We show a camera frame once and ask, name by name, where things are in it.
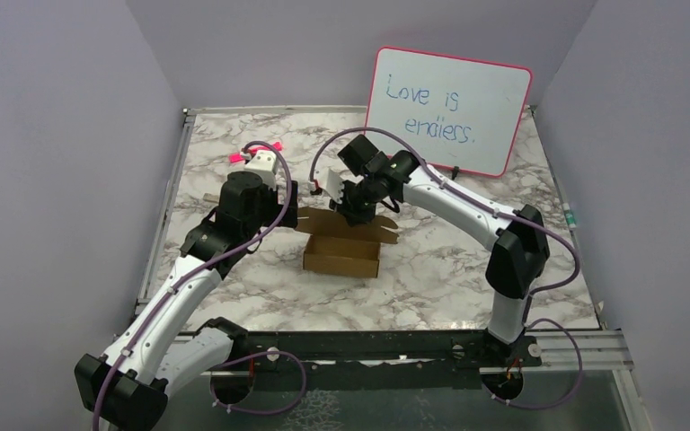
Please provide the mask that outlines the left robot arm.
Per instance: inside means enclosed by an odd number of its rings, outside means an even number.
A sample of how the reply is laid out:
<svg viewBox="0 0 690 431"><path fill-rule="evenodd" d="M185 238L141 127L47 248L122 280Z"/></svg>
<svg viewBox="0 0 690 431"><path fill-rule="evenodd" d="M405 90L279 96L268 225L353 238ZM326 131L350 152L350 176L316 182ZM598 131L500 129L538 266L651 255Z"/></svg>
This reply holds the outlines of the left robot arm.
<svg viewBox="0 0 690 431"><path fill-rule="evenodd" d="M191 229L181 255L151 302L99 356L75 366L81 400L92 412L93 430L103 422L120 430L151 430L168 400L202 369L232 369L246 357L245 343L220 329L170 347L196 307L276 227L296 227L298 184L286 179L285 197L273 174L228 175L219 202Z"/></svg>

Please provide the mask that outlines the brown cardboard box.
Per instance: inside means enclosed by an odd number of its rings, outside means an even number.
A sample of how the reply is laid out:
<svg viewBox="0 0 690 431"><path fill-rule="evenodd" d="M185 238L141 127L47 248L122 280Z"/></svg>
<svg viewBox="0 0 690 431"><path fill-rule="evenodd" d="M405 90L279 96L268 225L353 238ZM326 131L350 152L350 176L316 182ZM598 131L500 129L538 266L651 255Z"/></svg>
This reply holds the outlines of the brown cardboard box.
<svg viewBox="0 0 690 431"><path fill-rule="evenodd" d="M331 210L301 207L296 230L308 235L302 268L324 275L376 278L381 247L398 242L397 229L397 223L383 215L350 226L343 215Z"/></svg>

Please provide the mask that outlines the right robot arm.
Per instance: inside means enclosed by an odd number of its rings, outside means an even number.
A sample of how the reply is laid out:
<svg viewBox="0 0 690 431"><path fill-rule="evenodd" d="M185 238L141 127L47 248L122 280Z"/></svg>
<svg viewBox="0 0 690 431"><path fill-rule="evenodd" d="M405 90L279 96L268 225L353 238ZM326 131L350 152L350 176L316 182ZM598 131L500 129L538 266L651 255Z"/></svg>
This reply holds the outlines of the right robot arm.
<svg viewBox="0 0 690 431"><path fill-rule="evenodd" d="M543 218L526 205L515 209L482 198L440 174L415 151L404 147L386 155L364 135L354 137L338 156L356 181L312 167L310 181L330 199L330 208L351 226L368 224L383 205L429 211L474 238L490 253L485 279L494 291L484 357L505 365L518 354L525 331L528 295L550 256Z"/></svg>

